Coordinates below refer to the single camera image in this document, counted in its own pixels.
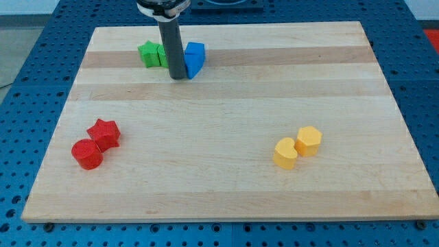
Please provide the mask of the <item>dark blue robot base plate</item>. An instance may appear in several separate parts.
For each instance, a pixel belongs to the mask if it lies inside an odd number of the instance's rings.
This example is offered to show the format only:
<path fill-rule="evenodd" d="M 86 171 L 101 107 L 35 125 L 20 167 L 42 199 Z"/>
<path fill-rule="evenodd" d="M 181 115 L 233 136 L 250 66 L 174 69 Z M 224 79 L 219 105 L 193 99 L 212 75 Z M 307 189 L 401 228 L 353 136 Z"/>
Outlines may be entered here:
<path fill-rule="evenodd" d="M 263 10 L 263 0 L 191 0 L 191 12 L 230 12 L 235 10 Z"/>

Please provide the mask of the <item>robot wrist flange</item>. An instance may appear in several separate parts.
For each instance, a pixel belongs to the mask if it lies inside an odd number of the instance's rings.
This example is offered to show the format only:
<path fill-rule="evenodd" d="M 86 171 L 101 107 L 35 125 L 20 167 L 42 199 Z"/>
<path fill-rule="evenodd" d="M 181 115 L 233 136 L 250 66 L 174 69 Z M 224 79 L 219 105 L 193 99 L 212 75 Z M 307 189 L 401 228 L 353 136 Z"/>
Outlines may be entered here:
<path fill-rule="evenodd" d="M 191 0 L 136 0 L 139 11 L 156 21 L 177 19 L 191 4 Z"/>

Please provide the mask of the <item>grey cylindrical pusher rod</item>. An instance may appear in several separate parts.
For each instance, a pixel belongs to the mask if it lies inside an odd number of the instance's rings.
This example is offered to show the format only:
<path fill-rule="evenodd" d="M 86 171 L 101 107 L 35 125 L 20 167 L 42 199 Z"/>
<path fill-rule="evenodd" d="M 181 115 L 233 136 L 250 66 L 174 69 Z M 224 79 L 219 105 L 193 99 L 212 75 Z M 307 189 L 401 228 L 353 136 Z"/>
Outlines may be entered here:
<path fill-rule="evenodd" d="M 178 19 L 174 18 L 168 22 L 159 22 L 158 27 L 170 77 L 174 80 L 185 79 L 187 72 Z"/>

